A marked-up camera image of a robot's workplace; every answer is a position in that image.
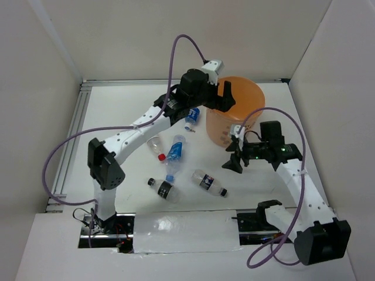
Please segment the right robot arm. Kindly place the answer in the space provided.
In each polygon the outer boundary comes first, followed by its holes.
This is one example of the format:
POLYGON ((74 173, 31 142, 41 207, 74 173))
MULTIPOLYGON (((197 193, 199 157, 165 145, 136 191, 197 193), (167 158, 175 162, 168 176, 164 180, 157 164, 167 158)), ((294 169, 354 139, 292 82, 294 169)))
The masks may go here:
POLYGON ((294 245, 299 261, 307 266, 344 257, 351 227, 339 220, 322 198, 305 169, 303 154, 293 143, 285 143, 278 121, 260 124, 260 142, 249 142, 241 125, 230 128, 230 160, 222 167, 242 173, 252 160, 271 164, 296 204, 294 213, 278 200, 258 203, 256 223, 261 229, 277 228, 294 245))

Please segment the dark label bottle black cap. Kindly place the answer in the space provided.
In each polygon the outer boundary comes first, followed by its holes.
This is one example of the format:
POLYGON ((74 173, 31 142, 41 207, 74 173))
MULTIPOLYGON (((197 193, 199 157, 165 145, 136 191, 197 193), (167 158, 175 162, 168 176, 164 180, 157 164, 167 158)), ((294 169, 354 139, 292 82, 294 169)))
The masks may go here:
POLYGON ((212 176, 202 170, 195 170, 191 176, 192 182, 213 196, 226 197, 227 189, 212 176))

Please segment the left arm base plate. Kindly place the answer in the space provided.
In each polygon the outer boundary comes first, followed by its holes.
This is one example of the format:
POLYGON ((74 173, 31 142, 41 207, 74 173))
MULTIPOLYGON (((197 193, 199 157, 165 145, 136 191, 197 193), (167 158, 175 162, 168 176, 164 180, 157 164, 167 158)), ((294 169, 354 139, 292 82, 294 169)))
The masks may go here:
MULTIPOLYGON (((81 224, 78 248, 90 248, 88 233, 91 217, 84 214, 82 218, 74 216, 74 219, 81 224)), ((108 229, 100 228, 94 222, 90 235, 91 248, 113 248, 119 253, 133 253, 134 221, 135 214, 117 214, 114 225, 108 229)))

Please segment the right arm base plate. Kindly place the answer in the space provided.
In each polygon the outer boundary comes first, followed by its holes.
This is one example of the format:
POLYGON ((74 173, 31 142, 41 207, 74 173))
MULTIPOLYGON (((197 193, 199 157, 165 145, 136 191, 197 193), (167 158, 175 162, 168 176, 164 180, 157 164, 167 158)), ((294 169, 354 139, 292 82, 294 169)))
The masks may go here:
POLYGON ((237 210, 231 219, 237 223, 241 246, 262 245, 283 235, 276 227, 262 224, 256 210, 237 210))

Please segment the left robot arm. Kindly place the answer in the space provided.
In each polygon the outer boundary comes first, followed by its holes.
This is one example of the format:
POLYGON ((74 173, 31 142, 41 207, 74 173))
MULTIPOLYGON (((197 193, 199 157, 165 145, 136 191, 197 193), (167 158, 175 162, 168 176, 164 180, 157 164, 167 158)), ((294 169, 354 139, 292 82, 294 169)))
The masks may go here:
POLYGON ((116 188, 125 179, 121 165, 134 151, 184 119, 192 108, 205 106, 227 112, 236 103, 231 82, 224 81, 223 92, 219 92, 218 84, 211 82, 207 73, 194 68, 182 76, 179 84, 169 86, 167 90, 128 129, 106 140, 94 138, 88 143, 87 164, 97 200, 91 212, 95 227, 103 234, 115 228, 116 188))

